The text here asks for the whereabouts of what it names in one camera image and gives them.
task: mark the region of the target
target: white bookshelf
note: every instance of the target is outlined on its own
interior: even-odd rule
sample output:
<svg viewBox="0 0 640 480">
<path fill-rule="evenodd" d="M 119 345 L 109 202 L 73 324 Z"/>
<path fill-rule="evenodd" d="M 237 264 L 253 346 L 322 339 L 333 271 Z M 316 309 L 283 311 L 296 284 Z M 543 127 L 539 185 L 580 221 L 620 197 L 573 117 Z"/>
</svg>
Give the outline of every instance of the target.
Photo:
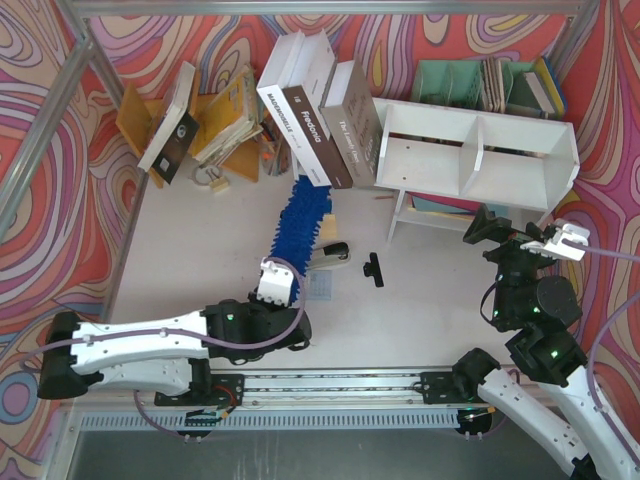
<svg viewBox="0 0 640 480">
<path fill-rule="evenodd" d="M 389 241 L 397 222 L 461 231 L 468 226 L 465 219 L 410 210 L 406 192 L 505 205 L 514 226 L 524 228 L 529 221 L 542 224 L 578 174 L 578 151 L 569 123 L 394 100 L 375 102 L 384 125 L 376 186 L 398 192 Z"/>
</svg>

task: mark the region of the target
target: yellow book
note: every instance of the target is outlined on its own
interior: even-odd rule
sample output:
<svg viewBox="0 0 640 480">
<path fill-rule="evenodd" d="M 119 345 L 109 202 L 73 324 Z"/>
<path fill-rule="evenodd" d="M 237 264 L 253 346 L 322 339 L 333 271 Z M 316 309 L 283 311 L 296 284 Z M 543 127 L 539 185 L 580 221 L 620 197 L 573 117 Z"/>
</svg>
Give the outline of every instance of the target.
<svg viewBox="0 0 640 480">
<path fill-rule="evenodd" d="M 566 112 L 566 101 L 562 98 L 562 92 L 558 90 L 558 86 L 553 80 L 549 65 L 544 57 L 538 58 L 533 63 L 533 70 L 538 74 L 540 80 L 542 80 L 542 83 L 544 83 L 544 86 L 547 88 L 551 101 L 558 112 L 558 118 L 562 118 Z"/>
<path fill-rule="evenodd" d="M 250 88 L 255 86 L 253 71 L 248 65 L 240 70 L 229 84 L 204 107 L 198 122 L 202 134 L 194 141 L 194 158 L 202 163 L 229 143 L 243 138 L 254 127 Z"/>
</svg>

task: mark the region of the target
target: brown book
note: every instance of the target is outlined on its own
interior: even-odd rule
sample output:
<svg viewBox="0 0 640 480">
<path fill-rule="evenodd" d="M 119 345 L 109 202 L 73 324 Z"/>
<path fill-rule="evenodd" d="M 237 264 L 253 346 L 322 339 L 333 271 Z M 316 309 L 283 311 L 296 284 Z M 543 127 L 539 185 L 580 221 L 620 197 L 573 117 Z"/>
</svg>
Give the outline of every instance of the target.
<svg viewBox="0 0 640 480">
<path fill-rule="evenodd" d="M 320 109 L 356 187 L 376 181 L 382 125 L 362 66 L 355 60 L 336 66 Z"/>
<path fill-rule="evenodd" d="M 293 111 L 295 120 L 302 127 L 304 135 L 309 140 L 320 165 L 329 177 L 333 188 L 351 188 L 353 180 L 345 166 L 338 147 L 331 137 L 325 135 L 321 123 L 316 116 L 311 102 L 302 85 L 282 89 L 289 107 Z"/>
</svg>

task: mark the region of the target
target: small item on floor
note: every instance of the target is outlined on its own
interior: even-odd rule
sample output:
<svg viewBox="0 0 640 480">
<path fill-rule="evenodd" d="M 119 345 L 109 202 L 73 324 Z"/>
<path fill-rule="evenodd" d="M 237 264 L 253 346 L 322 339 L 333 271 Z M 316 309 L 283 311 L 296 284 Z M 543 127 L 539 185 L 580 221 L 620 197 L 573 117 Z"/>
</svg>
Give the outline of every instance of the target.
<svg viewBox="0 0 640 480">
<path fill-rule="evenodd" d="M 349 260 L 351 260 L 349 245 L 346 242 L 332 243 L 313 251 L 309 270 L 337 268 L 346 265 Z"/>
<path fill-rule="evenodd" d="M 191 180 L 199 187 L 209 187 L 216 193 L 229 187 L 227 177 L 222 175 L 220 169 L 213 165 L 196 167 L 191 174 Z"/>
<path fill-rule="evenodd" d="M 330 270 L 311 270 L 304 283 L 307 300 L 331 300 L 333 277 Z"/>
<path fill-rule="evenodd" d="M 371 252 L 369 254 L 369 261 L 362 267 L 365 277 L 373 277 L 376 287 L 384 287 L 384 281 L 382 280 L 382 272 L 380 271 L 380 262 L 378 262 L 378 254 Z"/>
</svg>

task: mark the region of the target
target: gray book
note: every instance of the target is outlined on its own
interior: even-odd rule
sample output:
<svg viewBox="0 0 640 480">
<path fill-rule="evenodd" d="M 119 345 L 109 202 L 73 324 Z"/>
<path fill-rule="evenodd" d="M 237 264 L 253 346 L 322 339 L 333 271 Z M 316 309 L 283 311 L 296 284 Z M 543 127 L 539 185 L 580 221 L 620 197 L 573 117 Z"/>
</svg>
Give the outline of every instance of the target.
<svg viewBox="0 0 640 480">
<path fill-rule="evenodd" d="M 370 187 L 376 181 L 382 125 L 367 77 L 355 60 L 336 66 L 320 111 L 336 142 L 353 184 Z"/>
</svg>

